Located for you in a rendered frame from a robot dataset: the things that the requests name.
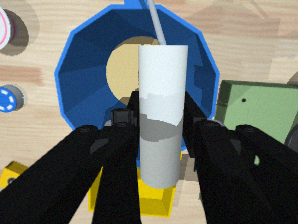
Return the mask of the white yogurt cup with pink band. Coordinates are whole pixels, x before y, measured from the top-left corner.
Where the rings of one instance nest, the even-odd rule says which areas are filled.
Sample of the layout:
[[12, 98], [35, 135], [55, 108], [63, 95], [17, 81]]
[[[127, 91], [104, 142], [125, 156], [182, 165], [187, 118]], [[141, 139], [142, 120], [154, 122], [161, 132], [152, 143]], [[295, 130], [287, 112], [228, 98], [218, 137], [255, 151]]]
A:
[[20, 32], [16, 19], [0, 6], [0, 49], [15, 40]]

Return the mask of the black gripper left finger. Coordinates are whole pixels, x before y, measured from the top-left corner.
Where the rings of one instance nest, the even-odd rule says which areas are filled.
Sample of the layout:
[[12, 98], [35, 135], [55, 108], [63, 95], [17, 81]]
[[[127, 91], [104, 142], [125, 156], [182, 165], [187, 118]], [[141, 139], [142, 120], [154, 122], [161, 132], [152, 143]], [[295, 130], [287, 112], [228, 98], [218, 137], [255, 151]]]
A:
[[69, 224], [101, 169], [91, 224], [142, 224], [139, 91], [110, 113], [103, 129], [77, 127], [0, 191], [0, 224]]

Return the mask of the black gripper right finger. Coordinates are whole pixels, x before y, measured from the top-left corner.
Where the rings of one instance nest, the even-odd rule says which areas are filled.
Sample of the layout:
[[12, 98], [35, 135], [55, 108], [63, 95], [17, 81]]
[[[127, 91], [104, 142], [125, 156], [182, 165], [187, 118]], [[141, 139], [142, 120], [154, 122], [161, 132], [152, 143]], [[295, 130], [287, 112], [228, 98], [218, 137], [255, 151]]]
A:
[[182, 136], [207, 224], [298, 224], [297, 152], [254, 126], [207, 119], [187, 91]]

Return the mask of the yellow shallow tray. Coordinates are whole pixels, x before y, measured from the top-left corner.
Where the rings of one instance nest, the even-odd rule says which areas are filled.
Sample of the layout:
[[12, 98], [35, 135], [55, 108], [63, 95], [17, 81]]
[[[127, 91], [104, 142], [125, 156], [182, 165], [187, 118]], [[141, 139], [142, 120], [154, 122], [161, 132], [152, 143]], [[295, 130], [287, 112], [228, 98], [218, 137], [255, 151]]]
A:
[[[94, 211], [101, 173], [88, 191], [88, 211]], [[170, 218], [176, 184], [167, 189], [155, 189], [143, 183], [137, 167], [140, 215]]]

